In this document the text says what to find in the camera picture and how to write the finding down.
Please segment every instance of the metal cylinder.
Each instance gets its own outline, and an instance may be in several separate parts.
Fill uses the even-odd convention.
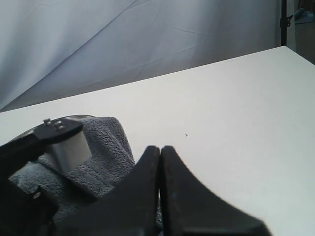
[[[45,155],[59,172],[65,174],[88,160],[91,157],[91,151],[81,131],[63,142],[48,145]]]

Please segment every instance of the gray towel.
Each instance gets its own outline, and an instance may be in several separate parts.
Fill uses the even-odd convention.
[[[54,217],[56,223],[90,204],[93,197],[107,194],[135,165],[124,130],[117,119],[85,118],[81,122],[92,157],[79,168],[61,176],[42,156],[10,178],[28,193],[34,192],[38,186],[48,191],[60,206]]]

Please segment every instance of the fleece cloth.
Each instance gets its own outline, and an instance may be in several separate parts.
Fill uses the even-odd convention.
[[[28,163],[10,180],[24,191],[44,188],[59,203],[56,223],[111,191],[134,167],[124,130],[115,118],[85,118],[83,132],[92,156],[77,169],[61,175],[42,156]]]

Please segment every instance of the white table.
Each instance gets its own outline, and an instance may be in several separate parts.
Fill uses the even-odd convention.
[[[4,144],[44,118],[114,116],[136,160],[173,145],[275,236],[315,235],[315,66],[286,47],[0,114]]]

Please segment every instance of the white backdrop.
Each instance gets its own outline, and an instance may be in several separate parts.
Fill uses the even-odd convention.
[[[276,47],[280,2],[3,0],[0,109]],[[294,24],[289,44],[295,47]]]

